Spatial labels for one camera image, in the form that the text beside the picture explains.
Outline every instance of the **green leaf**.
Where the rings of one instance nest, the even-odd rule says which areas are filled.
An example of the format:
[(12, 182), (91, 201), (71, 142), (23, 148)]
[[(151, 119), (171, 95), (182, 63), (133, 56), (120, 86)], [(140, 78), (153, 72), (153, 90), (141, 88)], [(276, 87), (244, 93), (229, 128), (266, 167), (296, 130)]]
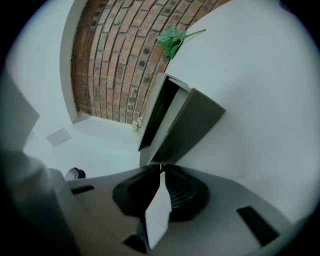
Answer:
[(174, 37), (180, 37), (183, 32), (180, 32), (177, 28), (176, 25), (172, 25), (167, 31), (166, 31), (166, 34), (171, 37), (171, 38), (174, 38)]
[(156, 37), (158, 43), (164, 43), (166, 41), (170, 41), (171, 38), (167, 34), (161, 34)]
[(176, 51), (178, 50), (179, 46), (180, 46), (180, 44), (179, 44), (179, 45), (175, 45), (175, 46), (173, 46), (173, 47), (171, 48), (171, 50), (170, 50), (170, 57), (171, 57), (171, 59), (174, 58), (174, 56), (175, 56), (175, 54), (176, 54)]

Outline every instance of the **black slot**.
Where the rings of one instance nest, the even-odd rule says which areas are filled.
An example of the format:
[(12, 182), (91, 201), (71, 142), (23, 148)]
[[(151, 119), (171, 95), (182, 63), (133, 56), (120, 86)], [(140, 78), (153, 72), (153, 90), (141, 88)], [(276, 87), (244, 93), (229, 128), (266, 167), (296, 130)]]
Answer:
[(90, 190), (94, 190), (95, 188), (91, 185), (85, 185), (85, 186), (81, 186), (81, 187), (76, 187), (71, 189), (72, 194), (76, 195), (76, 194), (80, 194), (80, 193), (84, 193)]
[(252, 207), (247, 206), (236, 211), (262, 246), (269, 244), (279, 236)]
[(170, 81), (168, 77), (165, 79), (145, 129), (139, 150), (151, 145), (178, 89), (179, 86)]

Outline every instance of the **white plastic surface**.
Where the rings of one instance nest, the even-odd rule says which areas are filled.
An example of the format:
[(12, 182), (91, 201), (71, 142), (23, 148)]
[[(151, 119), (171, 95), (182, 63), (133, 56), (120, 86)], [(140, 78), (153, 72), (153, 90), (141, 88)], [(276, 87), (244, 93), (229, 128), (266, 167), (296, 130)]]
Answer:
[(232, 0), (187, 34), (201, 29), (166, 73), (226, 113), (177, 164), (239, 182), (295, 222), (319, 199), (319, 51), (277, 0)]
[(160, 186), (145, 211), (145, 225), (150, 249), (153, 249), (168, 229), (171, 200), (166, 187), (166, 173), (160, 174)]

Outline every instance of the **white floor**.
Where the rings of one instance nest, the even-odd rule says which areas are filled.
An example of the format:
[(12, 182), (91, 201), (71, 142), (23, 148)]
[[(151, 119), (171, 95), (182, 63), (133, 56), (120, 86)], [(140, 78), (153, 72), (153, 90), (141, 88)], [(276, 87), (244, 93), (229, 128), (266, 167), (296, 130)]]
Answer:
[(73, 167), (83, 169), (87, 178), (139, 167), (138, 135), (130, 125), (80, 114), (65, 130), (72, 138), (57, 146), (34, 133), (23, 151), (63, 175)]

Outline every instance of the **red brick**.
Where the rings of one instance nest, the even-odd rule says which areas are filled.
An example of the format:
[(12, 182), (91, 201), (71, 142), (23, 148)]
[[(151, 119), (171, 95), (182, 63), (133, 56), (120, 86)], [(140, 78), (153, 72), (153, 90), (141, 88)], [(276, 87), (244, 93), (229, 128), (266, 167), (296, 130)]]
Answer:
[(88, 77), (92, 78), (94, 76), (94, 68), (95, 68), (95, 61), (90, 60), (88, 66)]
[(158, 0), (158, 1), (156, 1), (156, 3), (157, 3), (158, 5), (164, 6), (167, 1), (168, 1), (168, 0)]
[(133, 111), (126, 111), (126, 124), (132, 124)]
[(82, 84), (88, 85), (88, 69), (89, 69), (89, 54), (85, 53), (82, 59)]
[(106, 90), (106, 102), (108, 104), (112, 104), (114, 102), (114, 90), (112, 89)]
[(82, 25), (83, 26), (89, 26), (94, 18), (94, 15), (96, 13), (96, 10), (99, 7), (100, 2), (94, 1), (92, 4), (87, 5), (87, 8), (85, 8), (84, 13), (82, 15)]
[(177, 28), (178, 28), (179, 31), (186, 31), (187, 30), (187, 25), (185, 25), (183, 23), (179, 23)]
[(95, 104), (95, 98), (94, 98), (94, 79), (88, 78), (88, 91), (89, 91), (89, 100), (90, 104), (93, 106)]
[(109, 68), (109, 63), (102, 62), (102, 66), (101, 66), (101, 78), (102, 79), (106, 79), (107, 78), (108, 68)]
[(96, 81), (99, 81), (100, 79), (100, 69), (101, 69), (101, 60), (102, 60), (102, 51), (98, 51), (96, 53), (95, 63), (94, 63), (94, 85), (99, 86), (99, 83), (96, 84)]
[(145, 17), (147, 16), (147, 14), (148, 14), (147, 11), (140, 10), (138, 14), (135, 16), (132, 22), (132, 26), (140, 27)]
[(222, 3), (220, 3), (220, 1), (217, 1), (217, 2), (214, 4), (214, 6), (212, 7), (211, 12), (212, 12), (213, 10), (217, 9), (217, 8), (220, 7), (220, 6), (222, 6)]
[(132, 22), (132, 20), (134, 19), (137, 11), (139, 10), (139, 7), (141, 6), (142, 2), (141, 1), (134, 1), (133, 5), (130, 7), (129, 11), (127, 12), (121, 28), (120, 28), (120, 32), (127, 32), (128, 28)]
[(116, 70), (115, 80), (119, 83), (122, 83), (124, 76), (125, 76), (125, 67), (118, 65), (118, 68)]
[(134, 88), (134, 87), (131, 87), (130, 94), (129, 94), (129, 99), (128, 99), (128, 110), (129, 111), (133, 111), (134, 110), (134, 105), (136, 104), (136, 100), (137, 100), (137, 93), (138, 93), (138, 89)]
[(113, 92), (113, 119), (115, 118), (115, 112), (119, 112), (120, 96), (121, 96), (121, 84), (116, 83), (114, 86), (114, 92)]
[(140, 28), (140, 31), (138, 34), (139, 36), (145, 37), (148, 34), (152, 24), (154, 23), (155, 19), (157, 18), (161, 10), (162, 10), (162, 6), (160, 5), (154, 5), (151, 8), (151, 10), (149, 11), (148, 15), (146, 16)]
[(128, 104), (128, 94), (122, 92), (120, 106), (126, 108), (127, 104)]
[(171, 17), (169, 18), (168, 22), (166, 23), (164, 29), (167, 30), (172, 25), (177, 25), (177, 23), (179, 22), (181, 17), (182, 17), (182, 14), (180, 14), (180, 13), (176, 12), (176, 13), (172, 14)]
[(106, 105), (106, 113), (107, 113), (107, 118), (110, 120), (113, 120), (112, 105), (110, 104)]
[(151, 93), (148, 90), (148, 93), (146, 94), (145, 99), (144, 99), (144, 103), (143, 103), (143, 108), (142, 108), (142, 112), (141, 112), (142, 115), (144, 115), (145, 112), (146, 112), (146, 109), (147, 109), (147, 106), (148, 106), (148, 103), (149, 103), (149, 100), (150, 100), (150, 95), (151, 95)]
[(169, 57), (165, 57), (164, 55), (162, 55), (162, 57), (160, 58), (158, 67), (156, 68), (156, 74), (158, 73), (164, 73), (166, 71), (166, 68), (169, 64)]
[(167, 16), (160, 15), (158, 19), (155, 21), (155, 23), (153, 24), (152, 29), (156, 31), (161, 31), (167, 19), (168, 19)]
[(132, 122), (137, 122), (138, 118), (140, 117), (140, 113), (139, 112), (133, 112), (133, 118), (132, 118)]
[(165, 7), (163, 7), (163, 11), (162, 11), (162, 15), (167, 15), (169, 16), (172, 11), (174, 10), (174, 8), (177, 6), (179, 1), (174, 1), (174, 0), (170, 0)]
[(163, 46), (161, 46), (160, 44), (156, 44), (155, 47), (153, 48), (149, 61), (157, 63), (163, 52), (164, 52)]
[(116, 121), (116, 122), (119, 122), (119, 112), (113, 112), (113, 120)]
[(188, 26), (188, 28), (190, 28), (193, 24), (195, 24), (196, 23), (196, 21), (195, 20), (193, 20), (191, 23), (190, 23), (190, 25)]
[(113, 51), (114, 52), (121, 52), (122, 45), (124, 44), (126, 36), (124, 34), (118, 34)]
[(199, 10), (196, 17), (194, 18), (195, 21), (200, 20), (201, 18), (203, 18), (204, 16), (206, 16), (208, 13), (205, 10)]
[(94, 102), (94, 108), (95, 108), (95, 116), (100, 118), (101, 117), (100, 101)]
[(133, 2), (133, 0), (125, 0), (125, 2), (123, 3), (122, 7), (124, 7), (124, 8), (130, 7), (132, 2)]
[(107, 80), (101, 79), (100, 81), (100, 107), (101, 107), (101, 117), (106, 119), (107, 118), (107, 102), (106, 102), (106, 85)]
[(98, 48), (97, 48), (98, 51), (103, 51), (105, 49), (107, 36), (108, 35), (106, 33), (101, 33)]
[(148, 90), (149, 84), (151, 82), (152, 76), (155, 72), (155, 69), (156, 69), (156, 65), (149, 62), (148, 67), (146, 68), (146, 71), (144, 73), (142, 83), (139, 88), (138, 96), (140, 98), (144, 98), (146, 96), (147, 90)]
[(77, 76), (82, 75), (82, 59), (78, 59), (75, 61), (75, 74)]
[(120, 23), (123, 21), (126, 13), (127, 13), (127, 9), (121, 9), (121, 10), (118, 12), (118, 15), (115, 17), (113, 23), (114, 23), (114, 24), (120, 24)]
[(101, 109), (101, 117), (107, 119), (107, 109)]
[(86, 44), (86, 40), (87, 40), (87, 34), (88, 34), (88, 27), (81, 27), (78, 28), (77, 34), (79, 39), (78, 39), (78, 47), (76, 48), (76, 46), (74, 46), (74, 49), (77, 50), (77, 59), (82, 59), (83, 57), (83, 53), (85, 50), (85, 44)]
[(113, 53), (111, 57), (111, 61), (109, 63), (109, 70), (108, 70), (108, 76), (106, 81), (106, 86), (108, 88), (114, 87), (118, 57), (119, 57), (119, 53)]
[(114, 5), (116, 0), (109, 0), (107, 3), (106, 3), (106, 6), (107, 7), (112, 7)]
[(126, 66), (126, 73), (123, 81), (122, 91), (127, 94), (129, 93), (131, 80), (136, 68), (136, 63), (137, 63), (137, 59), (131, 57), (129, 58), (128, 65)]
[(138, 60), (138, 65), (137, 68), (139, 69), (145, 69), (145, 67), (147, 66), (147, 61), (148, 58), (151, 54), (151, 51), (156, 43), (157, 40), (157, 36), (159, 35), (159, 33), (151, 31), (145, 41), (145, 44), (142, 48), (141, 54), (140, 54), (140, 58)]
[(126, 36), (124, 44), (123, 44), (123, 49), (121, 51), (119, 64), (123, 64), (123, 65), (127, 64), (128, 56), (129, 56), (130, 51), (131, 51), (131, 46), (134, 43), (137, 30), (138, 29), (136, 27), (131, 27), (130, 28), (129, 33)]
[(144, 11), (149, 11), (155, 1), (156, 0), (145, 0), (140, 9)]
[(193, 18), (196, 16), (197, 12), (199, 11), (200, 7), (202, 6), (202, 2), (195, 1), (189, 10), (184, 14), (182, 18), (182, 23), (189, 25)]
[(96, 50), (97, 50), (97, 46), (98, 46), (101, 30), (102, 30), (102, 25), (98, 25), (96, 27), (96, 29), (95, 29), (93, 40), (92, 40), (92, 43), (91, 43), (90, 60), (94, 60), (95, 59)]
[(185, 11), (188, 9), (189, 5), (189, 2), (182, 0), (175, 10), (184, 14)]
[(99, 19), (99, 22), (98, 24), (104, 24), (106, 22), (106, 19), (108, 17), (108, 14), (110, 12), (110, 9), (104, 9), (101, 16), (100, 16), (100, 19)]
[(73, 78), (73, 90), (74, 90), (74, 98), (77, 102), (81, 103), (83, 100), (83, 92), (82, 92), (82, 84), (81, 84), (81, 76), (75, 76)]
[(87, 85), (83, 85), (82, 86), (82, 95), (83, 95), (83, 101), (85, 103), (89, 102), (90, 103), (90, 100), (89, 100), (89, 91), (88, 91), (88, 86)]
[(122, 2), (116, 2), (114, 7), (112, 8), (109, 16), (108, 16), (108, 19), (106, 20), (105, 22), (105, 25), (104, 25), (104, 28), (103, 28), (103, 32), (109, 32), (110, 31), (110, 28), (111, 28), (111, 25), (112, 23), (114, 22), (115, 18), (116, 18), (116, 15), (120, 9), (122, 5)]
[(78, 59), (82, 59), (83, 58), (84, 52), (90, 52), (92, 39), (94, 38), (94, 33), (95, 32), (93, 30), (89, 30), (88, 31), (88, 33), (86, 35), (85, 44), (84, 44), (84, 50), (78, 52)]
[(118, 33), (118, 30), (119, 30), (118, 26), (113, 26), (110, 33), (109, 33), (108, 39), (105, 44), (104, 52), (103, 52), (103, 59), (102, 60), (104, 62), (108, 62), (110, 59), (111, 51), (114, 46), (114, 42), (115, 42), (115, 38)]
[(144, 105), (144, 99), (138, 98), (135, 103), (134, 111), (141, 112)]
[(100, 87), (93, 85), (93, 95), (94, 95), (94, 101), (100, 101)]
[(145, 42), (144, 38), (137, 37), (134, 41), (134, 44), (133, 44), (133, 47), (131, 50), (131, 55), (139, 57), (139, 54), (140, 54), (140, 51), (141, 51), (141, 48), (142, 48), (144, 42)]
[(134, 76), (132, 79), (132, 83), (131, 83), (133, 86), (135, 86), (135, 87), (140, 86), (140, 82), (141, 82), (141, 78), (142, 78), (143, 73), (144, 72), (142, 70), (139, 70), (139, 69), (135, 70)]
[(120, 107), (120, 123), (126, 123), (126, 107)]
[(217, 2), (217, 0), (208, 0), (208, 1), (206, 1), (206, 3), (202, 6), (201, 9), (203, 9), (204, 11), (206, 11), (207, 13), (209, 13), (210, 10), (212, 9), (212, 7), (215, 5), (216, 2)]

